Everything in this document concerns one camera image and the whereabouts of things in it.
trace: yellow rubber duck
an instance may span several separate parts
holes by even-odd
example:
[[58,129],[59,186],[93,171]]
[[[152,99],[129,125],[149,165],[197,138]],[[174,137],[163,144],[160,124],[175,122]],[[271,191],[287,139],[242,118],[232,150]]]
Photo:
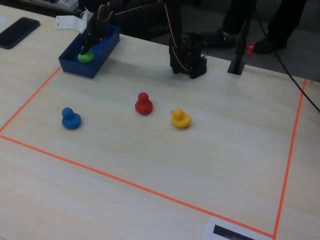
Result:
[[177,128],[185,128],[188,127],[191,123],[191,117],[182,111],[181,108],[177,108],[173,110],[171,117],[172,124]]

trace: orange tape line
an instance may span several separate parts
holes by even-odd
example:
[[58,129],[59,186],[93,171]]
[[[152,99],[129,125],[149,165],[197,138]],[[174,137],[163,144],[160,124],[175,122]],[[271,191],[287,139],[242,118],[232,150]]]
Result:
[[[302,86],[302,90],[303,91],[306,88],[306,83],[307,83],[307,80],[304,79],[303,86]],[[295,122],[294,122],[292,137],[291,137],[291,144],[290,144],[290,149],[289,149],[289,154],[288,154],[288,161],[286,163],[286,169],[285,169],[285,175],[284,175],[284,180],[283,180],[283,186],[282,186],[282,192],[281,192],[281,197],[280,197],[278,213],[276,215],[276,220],[275,220],[275,226],[274,226],[274,231],[273,231],[273,236],[272,236],[273,240],[275,240],[276,237],[277,237],[278,227],[279,227],[279,222],[280,222],[280,217],[281,217],[281,212],[282,212],[282,208],[283,208],[283,205],[284,205],[286,187],[287,187],[288,176],[289,176],[289,169],[290,169],[290,164],[291,164],[292,153],[293,153],[293,150],[294,150],[296,132],[297,132],[299,116],[300,116],[300,110],[301,110],[301,105],[302,105],[302,100],[303,99],[304,99],[304,95],[303,95],[303,93],[301,93],[300,94],[299,104],[298,104],[298,109],[297,109],[296,115],[295,115]]]
[[61,69],[61,66],[58,67],[57,70],[54,71],[54,73],[39,87],[39,89],[32,94],[32,96],[19,108],[18,111],[13,114],[13,116],[3,125],[2,128],[0,128],[0,133],[11,123],[11,121],[22,111],[22,109],[27,106],[27,104],[40,92],[40,90],[56,75],[57,72]]
[[64,158],[64,157],[55,155],[55,154],[53,154],[53,153],[50,153],[50,152],[41,150],[41,149],[36,148],[36,147],[34,147],[34,146],[28,145],[28,144],[26,144],[26,143],[23,143],[23,142],[14,140],[14,139],[12,139],[12,138],[9,138],[9,137],[3,136],[3,135],[0,135],[0,138],[5,139],[5,140],[8,140],[8,141],[13,142],[13,143],[16,143],[16,144],[19,144],[19,145],[21,145],[21,146],[27,147],[27,148],[29,148],[29,149],[35,150],[35,151],[37,151],[37,152],[43,153],[43,154],[45,154],[45,155],[51,156],[51,157],[53,157],[53,158],[62,160],[62,161],[64,161],[64,162],[67,162],[67,163],[76,165],[76,166],[78,166],[78,167],[80,167],[80,168],[84,168],[84,169],[90,170],[90,171],[92,171],[92,172],[95,172],[95,173],[97,173],[97,174],[104,175],[104,176],[106,176],[106,177],[108,177],[108,178],[111,178],[111,179],[120,181],[120,182],[122,182],[122,183],[128,184],[128,185],[130,185],[130,186],[133,186],[133,187],[135,187],[135,188],[141,189],[141,190],[146,191],[146,192],[148,192],[148,193],[157,195],[157,196],[159,196],[159,197],[162,197],[162,198],[164,198],[164,199],[170,200],[170,201],[175,202],[175,203],[177,203],[177,204],[181,204],[181,205],[186,206],[186,207],[188,207],[188,208],[191,208],[191,209],[200,211],[200,212],[202,212],[202,213],[205,213],[205,214],[208,214],[208,215],[217,217],[217,218],[219,218],[219,219],[223,219],[223,220],[225,220],[225,221],[228,221],[228,222],[230,222],[230,223],[236,224],[236,225],[241,226],[241,227],[243,227],[243,228],[252,230],[252,231],[254,231],[254,232],[258,233],[258,234],[262,234],[262,235],[267,236],[267,237],[270,237],[270,238],[272,237],[272,234],[270,234],[270,233],[266,233],[266,232],[264,232],[264,231],[261,231],[261,230],[259,230],[259,229],[254,228],[254,227],[252,227],[252,226],[248,226],[248,225],[243,224],[243,223],[241,223],[241,222],[232,220],[232,219],[230,219],[230,218],[227,218],[227,217],[224,217],[224,216],[215,214],[215,213],[213,213],[213,212],[211,212],[211,211],[207,211],[207,210],[205,210],[205,209],[203,209],[203,208],[200,208],[200,207],[191,205],[191,204],[186,203],[186,202],[184,202],[184,201],[180,201],[180,200],[175,199],[175,198],[173,198],[173,197],[170,197],[170,196],[164,195],[164,194],[162,194],[162,193],[153,191],[153,190],[151,190],[151,189],[149,189],[149,188],[146,188],[146,187],[144,187],[144,186],[141,186],[141,185],[135,184],[135,183],[133,183],[133,182],[124,180],[124,179],[122,179],[122,178],[120,178],[120,177],[117,177],[117,176],[111,175],[111,174],[109,174],[109,173],[106,173],[106,172],[97,170],[97,169],[92,168],[92,167],[90,167],[90,166],[83,165],[83,164],[81,164],[81,163],[78,163],[78,162],[69,160],[69,159],[67,159],[67,158]]

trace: black mount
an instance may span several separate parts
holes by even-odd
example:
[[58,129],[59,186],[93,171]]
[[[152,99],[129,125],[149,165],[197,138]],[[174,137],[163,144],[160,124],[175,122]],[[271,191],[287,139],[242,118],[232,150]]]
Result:
[[181,47],[174,48],[170,44],[170,66],[174,74],[189,74],[191,79],[196,79],[207,72],[207,59],[201,56],[204,40],[198,33],[186,34],[188,37],[182,38]]
[[231,61],[228,69],[228,73],[230,74],[241,75],[244,69],[245,62],[242,61],[242,56],[245,54],[245,51],[247,48],[247,37],[249,34],[251,20],[254,17],[256,5],[257,5],[257,0],[252,0],[249,14],[245,20],[244,27],[241,31],[241,37],[238,39],[238,42],[236,44],[236,51],[235,51],[236,57]]

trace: rubber duck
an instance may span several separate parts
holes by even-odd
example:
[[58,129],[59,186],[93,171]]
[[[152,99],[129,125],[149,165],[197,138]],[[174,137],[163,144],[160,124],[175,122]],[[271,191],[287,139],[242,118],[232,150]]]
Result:
[[172,124],[177,128],[186,128],[191,123],[191,117],[185,113],[181,108],[173,110],[171,117]]
[[138,113],[147,115],[152,112],[153,106],[148,94],[141,92],[138,95],[138,101],[135,103],[135,109]]
[[90,48],[90,50],[86,54],[81,55],[79,53],[79,55],[78,55],[78,61],[82,64],[89,64],[94,60],[94,58],[95,57],[92,52],[92,48]]
[[66,107],[62,110],[62,125],[67,129],[77,129],[81,125],[81,117],[71,108]]

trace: smartphone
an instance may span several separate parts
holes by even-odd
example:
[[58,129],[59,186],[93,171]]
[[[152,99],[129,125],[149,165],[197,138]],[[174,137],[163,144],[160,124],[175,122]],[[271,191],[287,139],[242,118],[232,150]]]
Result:
[[0,47],[12,49],[39,26],[40,22],[37,20],[27,17],[20,18],[0,33]]

